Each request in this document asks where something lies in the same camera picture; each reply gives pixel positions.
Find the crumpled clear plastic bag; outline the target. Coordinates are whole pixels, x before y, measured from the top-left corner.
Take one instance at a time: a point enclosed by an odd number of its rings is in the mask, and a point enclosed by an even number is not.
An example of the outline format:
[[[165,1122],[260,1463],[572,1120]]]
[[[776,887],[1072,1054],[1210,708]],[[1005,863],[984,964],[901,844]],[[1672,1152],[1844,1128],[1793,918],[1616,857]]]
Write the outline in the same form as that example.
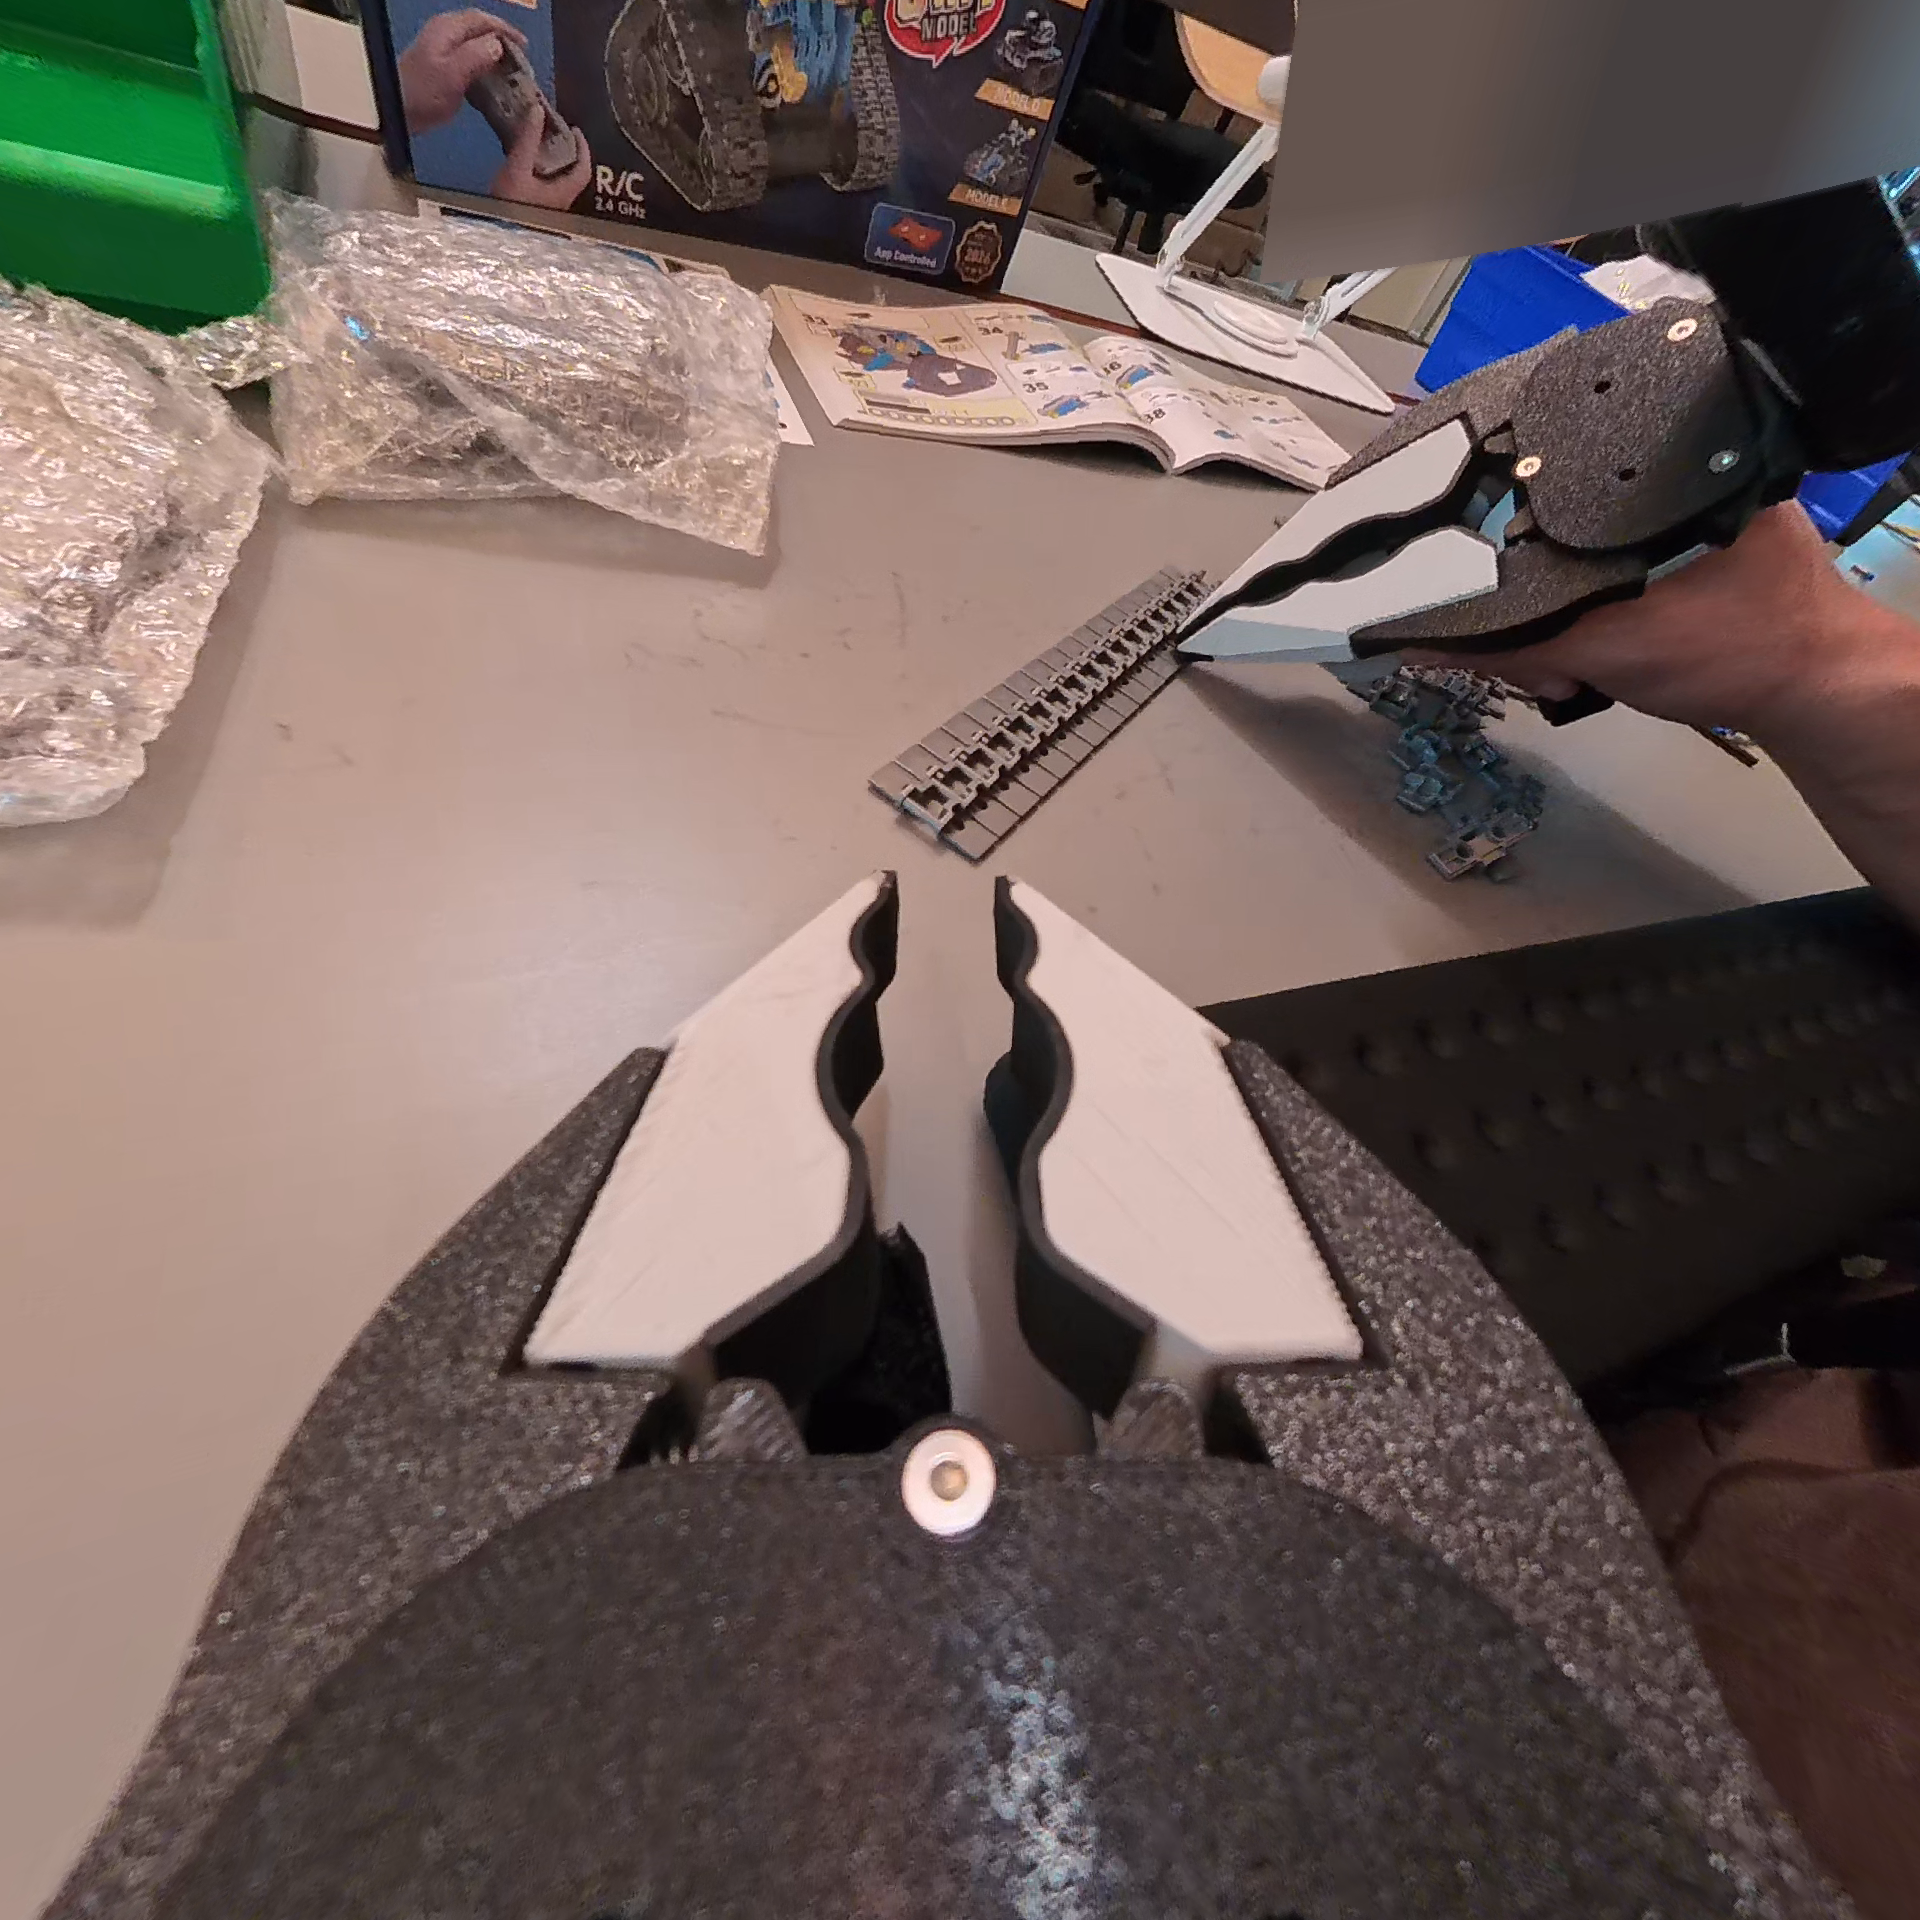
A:
[[[3,292],[3,826],[115,806],[146,770],[273,472],[178,341]]]
[[[283,485],[322,501],[568,496],[758,556],[772,316],[731,277],[573,234],[270,197]]]

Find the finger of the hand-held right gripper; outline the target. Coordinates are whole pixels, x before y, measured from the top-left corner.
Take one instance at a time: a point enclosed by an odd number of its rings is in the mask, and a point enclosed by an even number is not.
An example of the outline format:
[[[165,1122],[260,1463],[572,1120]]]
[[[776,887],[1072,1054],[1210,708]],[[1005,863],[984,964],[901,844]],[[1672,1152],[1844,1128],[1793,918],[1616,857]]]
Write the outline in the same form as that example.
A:
[[[1475,455],[1476,442],[1460,421],[1425,431],[1380,462],[1368,464],[1355,474],[1341,478],[1318,496],[1308,497],[1221,584],[1245,566],[1253,570],[1288,566],[1288,574],[1281,575],[1284,584],[1296,584],[1313,570],[1337,578],[1360,570],[1372,560],[1389,558],[1419,535],[1446,525],[1473,530],[1465,506],[1469,492],[1460,481],[1467,478]],[[1368,631],[1354,638],[1354,648],[1364,647],[1360,636]]]
[[[1499,558],[1496,542],[1446,525],[1337,578],[1313,570],[1283,583],[1288,566],[1244,566],[1196,610],[1173,650],[1193,663],[1352,663],[1360,631],[1493,591]]]

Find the person's right hand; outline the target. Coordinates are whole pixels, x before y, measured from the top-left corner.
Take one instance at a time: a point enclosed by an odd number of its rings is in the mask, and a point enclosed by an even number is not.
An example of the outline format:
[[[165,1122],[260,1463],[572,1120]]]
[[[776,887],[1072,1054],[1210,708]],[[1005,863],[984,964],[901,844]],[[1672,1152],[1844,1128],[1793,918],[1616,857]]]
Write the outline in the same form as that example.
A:
[[[1840,575],[1796,501],[1642,593],[1582,613],[1549,639],[1453,655],[1540,703],[1588,687],[1669,721],[1760,742],[1819,717],[1910,653],[1904,623]]]

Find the green storage bin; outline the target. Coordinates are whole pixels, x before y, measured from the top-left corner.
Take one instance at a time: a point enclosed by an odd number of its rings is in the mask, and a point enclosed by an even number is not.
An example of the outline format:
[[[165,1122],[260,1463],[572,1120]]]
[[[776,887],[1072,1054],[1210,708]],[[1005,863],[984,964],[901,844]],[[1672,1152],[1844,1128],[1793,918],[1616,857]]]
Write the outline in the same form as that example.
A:
[[[3,266],[156,329],[260,303],[273,265],[217,4],[3,4]]]

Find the blue storage bin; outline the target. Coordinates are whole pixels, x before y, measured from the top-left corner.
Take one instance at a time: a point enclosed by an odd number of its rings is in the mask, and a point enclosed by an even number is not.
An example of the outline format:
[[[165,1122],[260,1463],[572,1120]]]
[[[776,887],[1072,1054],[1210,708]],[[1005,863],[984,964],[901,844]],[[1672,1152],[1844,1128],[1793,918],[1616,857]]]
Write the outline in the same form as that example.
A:
[[[1649,254],[1587,265],[1549,246],[1476,255],[1416,369],[1425,396],[1563,329],[1594,329],[1662,296],[1705,300],[1697,277]],[[1796,492],[1825,540],[1851,546],[1915,497],[1915,456],[1812,471]]]

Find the pile of grey track links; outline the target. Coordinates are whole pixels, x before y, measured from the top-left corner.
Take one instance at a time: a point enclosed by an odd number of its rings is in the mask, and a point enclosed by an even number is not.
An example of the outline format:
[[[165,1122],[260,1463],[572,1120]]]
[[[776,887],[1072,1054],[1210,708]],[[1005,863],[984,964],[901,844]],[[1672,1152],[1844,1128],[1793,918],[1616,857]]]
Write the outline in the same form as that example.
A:
[[[1513,879],[1516,850],[1545,815],[1545,782],[1520,767],[1490,733],[1518,692],[1459,664],[1330,663],[1330,677],[1387,721],[1400,770],[1397,805],[1440,838],[1426,863],[1442,879]]]

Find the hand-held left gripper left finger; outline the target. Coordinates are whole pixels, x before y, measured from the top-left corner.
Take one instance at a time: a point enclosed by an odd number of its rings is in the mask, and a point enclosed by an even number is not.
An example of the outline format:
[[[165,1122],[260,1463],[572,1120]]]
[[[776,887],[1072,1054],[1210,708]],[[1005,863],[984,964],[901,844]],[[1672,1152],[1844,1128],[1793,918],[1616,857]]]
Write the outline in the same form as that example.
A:
[[[521,1345],[529,1370],[749,1375],[804,1404],[880,1310],[874,1175],[899,885],[852,882],[678,1024]]]

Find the robot kit box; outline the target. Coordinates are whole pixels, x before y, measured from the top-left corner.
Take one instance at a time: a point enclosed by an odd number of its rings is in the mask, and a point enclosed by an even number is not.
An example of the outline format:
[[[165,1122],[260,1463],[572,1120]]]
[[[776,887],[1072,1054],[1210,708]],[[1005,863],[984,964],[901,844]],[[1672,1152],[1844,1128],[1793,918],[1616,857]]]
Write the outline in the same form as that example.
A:
[[[360,9],[388,162],[432,198],[987,295],[1097,4]]]

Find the white book stand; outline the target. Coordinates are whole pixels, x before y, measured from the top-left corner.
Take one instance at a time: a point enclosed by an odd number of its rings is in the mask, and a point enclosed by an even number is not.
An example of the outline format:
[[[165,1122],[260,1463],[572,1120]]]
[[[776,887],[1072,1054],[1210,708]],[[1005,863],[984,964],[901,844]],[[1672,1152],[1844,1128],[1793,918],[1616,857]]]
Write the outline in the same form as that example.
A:
[[[1153,263],[1110,254],[1100,272],[1142,333],[1164,344],[1300,393],[1389,415],[1394,399],[1328,335],[1393,270],[1333,279],[1306,309],[1276,300],[1258,280],[1198,279],[1190,246],[1276,158],[1290,89],[1290,47],[1269,54],[1198,15],[1177,14],[1174,32],[1190,79],[1216,105],[1254,120],[1254,132],[1173,225]]]

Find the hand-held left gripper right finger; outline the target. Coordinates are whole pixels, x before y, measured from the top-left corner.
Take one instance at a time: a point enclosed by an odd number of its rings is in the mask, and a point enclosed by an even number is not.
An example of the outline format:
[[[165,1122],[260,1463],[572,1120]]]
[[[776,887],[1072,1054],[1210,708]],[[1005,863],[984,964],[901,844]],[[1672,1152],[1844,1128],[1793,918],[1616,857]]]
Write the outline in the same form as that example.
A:
[[[1208,1405],[1238,1369],[1363,1360],[1227,1037],[1024,879],[994,882],[993,925],[1013,1006],[993,1134],[1030,1353],[1100,1420],[1148,1380]]]

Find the instruction booklet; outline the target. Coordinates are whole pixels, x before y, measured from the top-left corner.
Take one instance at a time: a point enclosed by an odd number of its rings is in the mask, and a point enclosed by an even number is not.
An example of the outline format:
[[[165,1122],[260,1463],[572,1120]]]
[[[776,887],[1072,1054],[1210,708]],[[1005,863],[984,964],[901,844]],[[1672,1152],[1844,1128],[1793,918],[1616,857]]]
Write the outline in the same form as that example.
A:
[[[1182,368],[1118,333],[1080,344],[1022,303],[852,303],[765,295],[830,424],[953,445],[1137,447],[1166,472],[1233,464],[1318,492],[1349,453],[1292,399]]]

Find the grey desk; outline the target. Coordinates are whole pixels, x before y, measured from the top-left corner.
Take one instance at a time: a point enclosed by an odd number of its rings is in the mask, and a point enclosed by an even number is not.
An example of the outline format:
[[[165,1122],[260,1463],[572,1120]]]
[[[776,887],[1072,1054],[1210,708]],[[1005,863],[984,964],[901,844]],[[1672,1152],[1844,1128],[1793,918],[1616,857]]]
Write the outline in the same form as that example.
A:
[[[1516,879],[1438,879],[1376,720],[1270,668],[1179,684],[969,866],[870,770],[1294,497],[834,429],[785,380],[811,442],[762,558],[572,497],[270,488],[146,774],[4,832],[4,1916],[80,1855],[395,1281],[852,879],[901,879],[877,1218],[929,1260],[960,1410],[1050,1454],[1091,1425],[1018,1328],[994,872],[1190,1002],[1858,885],[1779,772],[1626,711],[1520,711],[1548,825]]]

